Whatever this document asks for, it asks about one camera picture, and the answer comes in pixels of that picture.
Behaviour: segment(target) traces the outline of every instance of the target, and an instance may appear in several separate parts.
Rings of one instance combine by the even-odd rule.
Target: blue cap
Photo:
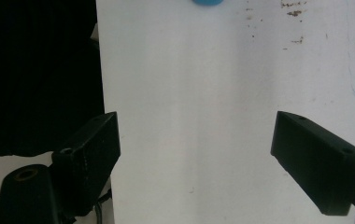
[[[196,4],[205,6],[215,6],[222,2],[223,0],[193,0]]]

